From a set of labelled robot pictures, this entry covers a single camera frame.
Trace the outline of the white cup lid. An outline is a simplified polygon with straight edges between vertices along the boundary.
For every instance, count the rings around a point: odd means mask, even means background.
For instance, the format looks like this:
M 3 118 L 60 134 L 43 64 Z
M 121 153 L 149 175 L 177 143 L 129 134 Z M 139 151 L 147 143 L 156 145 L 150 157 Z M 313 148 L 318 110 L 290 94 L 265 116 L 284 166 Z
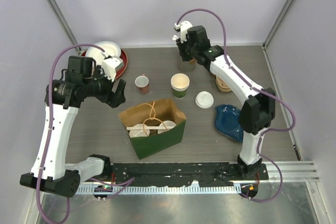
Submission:
M 167 132 L 171 129 L 173 129 L 174 127 L 176 127 L 176 123 L 173 121 L 163 121 L 160 125 L 159 125 L 159 129 L 157 130 L 158 134 Z
M 150 130 L 130 130 L 129 131 L 129 137 L 135 138 L 135 137 L 147 137 L 150 135 Z

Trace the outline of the stack of white lids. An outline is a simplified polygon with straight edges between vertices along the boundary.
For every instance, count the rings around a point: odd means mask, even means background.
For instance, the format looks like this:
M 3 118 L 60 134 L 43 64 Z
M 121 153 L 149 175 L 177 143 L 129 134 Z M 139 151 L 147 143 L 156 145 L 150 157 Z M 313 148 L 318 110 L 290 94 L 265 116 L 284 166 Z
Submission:
M 207 91 L 201 91 L 195 98 L 196 105 L 201 109 L 209 109 L 214 104 L 213 96 Z

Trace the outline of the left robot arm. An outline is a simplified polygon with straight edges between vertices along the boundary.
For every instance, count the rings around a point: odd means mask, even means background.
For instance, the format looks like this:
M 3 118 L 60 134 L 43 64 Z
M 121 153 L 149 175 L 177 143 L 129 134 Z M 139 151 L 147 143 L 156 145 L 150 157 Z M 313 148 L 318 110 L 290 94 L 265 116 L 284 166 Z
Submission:
M 91 57 L 71 56 L 60 79 L 52 82 L 46 93 L 46 120 L 39 152 L 29 173 L 20 177 L 22 186 L 71 198 L 81 183 L 96 177 L 105 182 L 112 174 L 110 158 L 92 154 L 86 160 L 67 164 L 66 152 L 73 122 L 81 103 L 94 97 L 111 108 L 125 103 L 126 82 L 120 80 L 113 90 L 117 71 L 124 66 L 116 56 L 96 61 Z

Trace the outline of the stack of green paper cups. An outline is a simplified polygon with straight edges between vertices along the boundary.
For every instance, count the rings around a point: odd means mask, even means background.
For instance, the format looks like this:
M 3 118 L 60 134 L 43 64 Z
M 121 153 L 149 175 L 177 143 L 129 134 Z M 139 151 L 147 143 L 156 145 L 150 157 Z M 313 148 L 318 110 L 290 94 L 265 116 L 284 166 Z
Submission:
M 177 99 L 185 97 L 187 89 L 190 85 L 190 79 L 183 73 L 177 73 L 171 77 L 171 87 L 173 89 L 173 95 Z

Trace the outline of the green paper bag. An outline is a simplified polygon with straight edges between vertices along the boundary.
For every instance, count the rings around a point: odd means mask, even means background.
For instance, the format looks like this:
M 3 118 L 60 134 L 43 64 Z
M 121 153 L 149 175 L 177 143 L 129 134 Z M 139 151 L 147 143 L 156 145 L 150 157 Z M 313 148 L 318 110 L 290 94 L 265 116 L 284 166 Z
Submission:
M 128 108 L 119 113 L 119 119 L 125 127 L 145 124 L 147 126 L 159 126 L 163 121 L 173 121 L 176 127 L 158 134 L 158 130 L 150 130 L 147 137 L 131 138 L 131 145 L 138 157 L 144 159 L 165 150 L 182 141 L 186 116 L 180 111 L 172 99 L 160 99 L 142 103 Z

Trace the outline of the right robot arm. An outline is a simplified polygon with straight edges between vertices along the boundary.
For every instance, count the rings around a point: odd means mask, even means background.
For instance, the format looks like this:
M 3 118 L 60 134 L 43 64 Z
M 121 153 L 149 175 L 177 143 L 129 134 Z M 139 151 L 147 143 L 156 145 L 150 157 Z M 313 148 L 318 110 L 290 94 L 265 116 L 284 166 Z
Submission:
M 243 145 L 237 157 L 237 173 L 242 179 L 254 177 L 260 168 L 263 133 L 275 118 L 272 88 L 264 89 L 248 78 L 229 58 L 221 46 L 212 46 L 203 26 L 190 22 L 175 24 L 179 35 L 173 39 L 183 61 L 195 59 L 210 73 L 223 80 L 243 105 L 238 123 L 243 129 Z

